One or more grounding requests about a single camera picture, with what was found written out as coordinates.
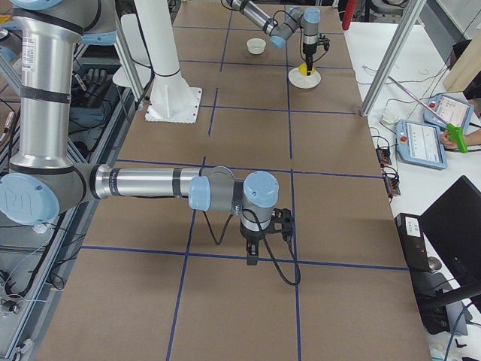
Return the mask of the person's hand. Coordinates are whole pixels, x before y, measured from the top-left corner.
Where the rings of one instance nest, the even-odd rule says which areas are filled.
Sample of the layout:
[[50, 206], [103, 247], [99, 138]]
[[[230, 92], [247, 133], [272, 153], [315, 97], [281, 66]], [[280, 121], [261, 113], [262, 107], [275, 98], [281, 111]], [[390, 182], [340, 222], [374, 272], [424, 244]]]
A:
[[443, 144], [446, 150], [457, 150], [457, 143], [455, 141], [451, 141], [449, 137], [450, 133], [448, 131], [444, 131], [440, 136], [440, 142]]

